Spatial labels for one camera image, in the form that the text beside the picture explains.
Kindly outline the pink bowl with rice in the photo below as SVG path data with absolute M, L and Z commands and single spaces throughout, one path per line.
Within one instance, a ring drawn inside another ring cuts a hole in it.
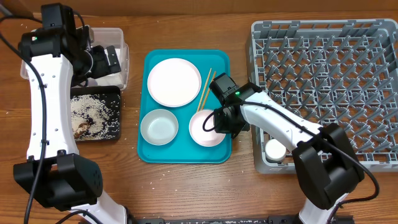
M 214 130 L 210 132 L 203 130 L 203 123 L 212 112 L 213 110 L 201 110 L 192 116 L 189 123 L 189 133 L 192 139 L 204 147 L 217 146 L 226 136 L 223 133 L 216 133 Z

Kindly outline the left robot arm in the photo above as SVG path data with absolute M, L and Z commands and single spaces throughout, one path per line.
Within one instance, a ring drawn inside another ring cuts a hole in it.
M 13 167 L 14 180 L 32 204 L 81 215 L 90 223 L 134 223 L 129 210 L 103 188 L 98 164 L 80 156 L 72 131 L 71 89 L 86 90 L 91 78 L 121 71 L 113 46 L 93 45 L 78 13 L 60 3 L 41 7 L 40 27 L 22 35 L 14 53 L 30 82 L 31 134 L 27 160 Z

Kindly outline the small grey bowl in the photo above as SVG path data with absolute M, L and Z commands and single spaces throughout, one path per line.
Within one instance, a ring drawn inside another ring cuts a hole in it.
M 170 143 L 178 133 L 176 116 L 165 109 L 147 113 L 141 120 L 141 136 L 151 145 L 162 146 Z

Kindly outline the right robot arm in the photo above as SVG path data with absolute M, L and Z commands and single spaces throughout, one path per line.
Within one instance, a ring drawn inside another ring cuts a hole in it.
M 321 126 L 303 119 L 256 84 L 238 86 L 225 73 L 212 79 L 209 89 L 221 104 L 207 117 L 213 120 L 212 131 L 235 138 L 254 125 L 292 153 L 307 198 L 293 223 L 336 223 L 336 212 L 343 205 L 379 195 L 375 176 L 359 162 L 346 132 L 336 123 Z

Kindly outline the cream plastic cup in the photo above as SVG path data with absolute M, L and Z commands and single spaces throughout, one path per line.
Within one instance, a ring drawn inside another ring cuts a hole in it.
M 276 139 L 270 139 L 265 145 L 266 160 L 279 163 L 285 159 L 286 148 Z

